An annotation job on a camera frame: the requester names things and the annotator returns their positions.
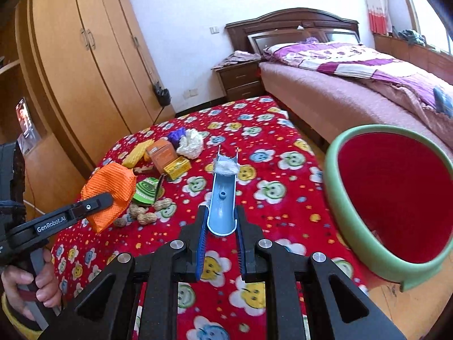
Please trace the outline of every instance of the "yellow sponge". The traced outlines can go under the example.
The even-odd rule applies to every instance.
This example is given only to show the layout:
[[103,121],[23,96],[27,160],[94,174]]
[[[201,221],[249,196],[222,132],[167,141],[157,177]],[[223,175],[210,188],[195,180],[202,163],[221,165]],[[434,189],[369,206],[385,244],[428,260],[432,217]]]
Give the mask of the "yellow sponge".
[[153,143],[154,139],[149,139],[148,141],[137,144],[131,153],[124,159],[122,165],[128,169],[132,169],[143,157],[145,150]]

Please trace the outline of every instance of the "plastic bowl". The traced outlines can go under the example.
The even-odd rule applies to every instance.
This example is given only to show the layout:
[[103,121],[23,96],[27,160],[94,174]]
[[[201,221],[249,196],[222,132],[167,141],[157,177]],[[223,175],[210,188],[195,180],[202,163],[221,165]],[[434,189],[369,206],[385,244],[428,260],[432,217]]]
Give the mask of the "plastic bowl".
[[366,125],[329,147],[324,183],[341,234],[366,267],[401,290],[441,269],[453,247],[453,165],[419,134]]

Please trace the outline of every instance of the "nightstand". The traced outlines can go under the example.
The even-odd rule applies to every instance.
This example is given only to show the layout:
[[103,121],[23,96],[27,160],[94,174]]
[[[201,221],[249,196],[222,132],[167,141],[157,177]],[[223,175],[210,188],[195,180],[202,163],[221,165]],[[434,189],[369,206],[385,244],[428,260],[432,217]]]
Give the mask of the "nightstand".
[[215,69],[223,93],[229,101],[263,95],[261,78],[258,76],[259,61],[247,61]]

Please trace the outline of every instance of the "blue plastic scoop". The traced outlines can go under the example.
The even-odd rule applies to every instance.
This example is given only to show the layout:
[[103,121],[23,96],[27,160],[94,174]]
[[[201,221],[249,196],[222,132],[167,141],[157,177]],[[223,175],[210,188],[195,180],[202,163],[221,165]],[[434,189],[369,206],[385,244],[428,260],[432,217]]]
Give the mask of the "blue plastic scoop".
[[[220,146],[216,161],[237,163],[238,150],[232,159],[220,154]],[[212,186],[211,204],[209,206],[208,229],[218,237],[226,237],[234,233],[237,221],[234,218],[236,199],[236,175],[223,175],[214,168],[214,184]]]

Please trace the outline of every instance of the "red floral bedspread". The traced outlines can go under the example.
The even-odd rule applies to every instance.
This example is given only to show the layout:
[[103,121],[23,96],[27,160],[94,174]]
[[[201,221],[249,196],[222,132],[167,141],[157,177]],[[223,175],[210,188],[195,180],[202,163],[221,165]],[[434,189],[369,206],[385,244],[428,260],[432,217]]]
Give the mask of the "red floral bedspread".
[[[366,290],[357,260],[344,245],[326,208],[322,173],[313,152],[271,97],[230,102],[129,135],[112,147],[102,164],[121,163],[138,143],[159,139],[181,126],[202,132],[205,149],[199,159],[191,161],[188,173],[163,184],[164,197],[171,198],[173,204],[157,212],[156,223],[142,227],[124,211],[127,226],[123,228],[110,227],[96,235],[83,220],[58,236],[53,255],[67,299],[76,296],[119,252],[135,256],[154,252],[175,239],[182,226],[193,222],[198,207],[210,200],[212,160],[218,145],[230,157],[237,147],[240,149],[236,204],[244,206],[248,221],[260,225],[266,238],[294,253],[321,251],[335,258]],[[144,161],[137,166],[145,166]],[[302,294],[300,304],[305,313]],[[178,339],[265,339],[265,310],[264,284],[241,280],[235,236],[216,238],[209,234],[201,282],[180,283]]]

